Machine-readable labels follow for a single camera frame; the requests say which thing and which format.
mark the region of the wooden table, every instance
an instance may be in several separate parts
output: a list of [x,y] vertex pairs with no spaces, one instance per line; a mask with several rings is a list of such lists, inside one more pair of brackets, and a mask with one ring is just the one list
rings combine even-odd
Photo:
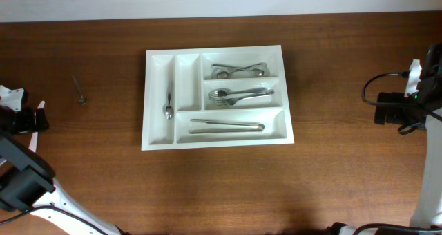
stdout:
[[[3,23],[0,82],[26,88],[31,106],[46,101],[50,130],[37,152],[71,196],[132,234],[406,225],[421,190],[425,132],[375,125],[361,87],[424,60],[441,30],[442,12]],[[271,44],[282,45],[295,144],[140,150],[145,50]],[[405,85],[382,79],[367,95]],[[34,216],[0,229],[62,234]]]

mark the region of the cutlery tray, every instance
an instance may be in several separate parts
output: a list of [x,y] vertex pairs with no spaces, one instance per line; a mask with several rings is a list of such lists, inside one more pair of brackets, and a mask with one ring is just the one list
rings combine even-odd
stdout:
[[[248,66],[260,62],[267,64],[268,77],[240,71],[228,79],[211,79],[214,63]],[[148,50],[145,84],[142,150],[294,143],[281,46]],[[169,84],[171,120],[163,113]],[[210,91],[219,88],[257,87],[273,89],[274,94],[240,100],[233,106],[217,106],[208,98]],[[190,134],[191,129],[235,128],[191,119],[259,122],[265,128],[260,132]]]

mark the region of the metal tongs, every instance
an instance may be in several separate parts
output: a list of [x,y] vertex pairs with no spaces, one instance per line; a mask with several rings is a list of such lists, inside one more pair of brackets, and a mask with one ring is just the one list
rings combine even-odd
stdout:
[[226,132],[257,132],[264,130],[264,125],[257,122],[234,122],[234,121],[218,121],[218,120],[204,120],[204,119],[191,119],[191,122],[202,122],[206,124],[223,124],[223,125],[235,125],[246,126],[254,128],[242,128],[242,129],[194,129],[189,130],[190,134],[207,134],[207,133],[226,133]]

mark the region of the black cable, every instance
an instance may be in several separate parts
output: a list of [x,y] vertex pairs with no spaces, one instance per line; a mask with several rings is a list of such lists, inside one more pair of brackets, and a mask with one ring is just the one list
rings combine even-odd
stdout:
[[414,123],[414,124],[404,124],[404,125],[401,125],[398,128],[398,133],[401,134],[401,135],[408,135],[411,132],[413,132],[416,129],[418,129],[419,125],[420,125],[420,123],[418,123],[418,122]]
[[82,223],[85,224],[85,225],[90,226],[90,228],[94,229],[95,231],[99,232],[99,233],[102,234],[102,235],[108,235],[106,232],[103,232],[100,228],[96,227],[94,224],[90,223],[89,221],[84,220],[83,218],[80,218],[80,217],[78,217],[78,216],[76,216],[76,215],[74,215],[74,214],[71,214],[71,213],[69,213],[69,212],[66,212],[66,211],[64,211],[64,210],[62,210],[62,209],[60,209],[60,208],[58,208],[58,207],[54,207],[54,206],[52,206],[52,205],[46,205],[46,206],[40,206],[40,207],[34,207],[34,208],[32,208],[32,209],[29,209],[29,210],[27,210],[27,211],[22,212],[21,214],[18,214],[18,215],[16,215],[16,216],[13,216],[12,218],[9,218],[9,219],[6,219],[6,220],[2,220],[2,221],[0,221],[0,225],[5,225],[5,224],[8,224],[8,223],[11,223],[12,221],[17,220],[18,218],[21,218],[21,217],[23,217],[23,216],[26,216],[26,215],[28,215],[28,214],[30,214],[30,213],[33,213],[33,212],[38,211],[38,210],[41,210],[41,209],[51,209],[51,210],[54,210],[54,211],[56,211],[56,212],[60,212],[60,213],[62,213],[62,214],[64,214],[64,215],[66,215],[66,216],[69,216],[69,217],[71,217],[71,218],[74,218],[74,219],[76,219],[76,220],[82,222]]
[[377,75],[375,77],[373,77],[371,80],[369,80],[364,87],[362,88],[362,93],[361,93],[361,97],[362,97],[362,101],[364,101],[364,103],[366,104],[370,104],[372,106],[379,106],[379,107],[396,107],[396,108],[410,108],[410,109],[419,109],[422,112],[424,112],[426,115],[430,115],[434,118],[436,118],[437,120],[442,122],[442,117],[440,115],[437,115],[436,113],[432,112],[432,111],[428,111],[425,108],[423,108],[420,105],[415,105],[415,104],[402,104],[402,103],[382,103],[382,102],[371,102],[369,100],[367,100],[365,98],[365,90],[367,89],[367,87],[376,79],[380,78],[380,77],[385,77],[385,76],[402,76],[402,77],[408,77],[409,72],[403,72],[403,73],[383,73],[380,75]]
[[405,227],[401,225],[390,225],[390,224],[383,224],[383,223],[374,223],[374,224],[367,224],[359,227],[354,231],[353,235],[358,235],[362,231],[366,229],[390,229],[398,232],[416,232],[416,233],[435,233],[435,232],[442,232],[441,228],[436,229],[426,229],[426,228],[419,228],[419,227]]

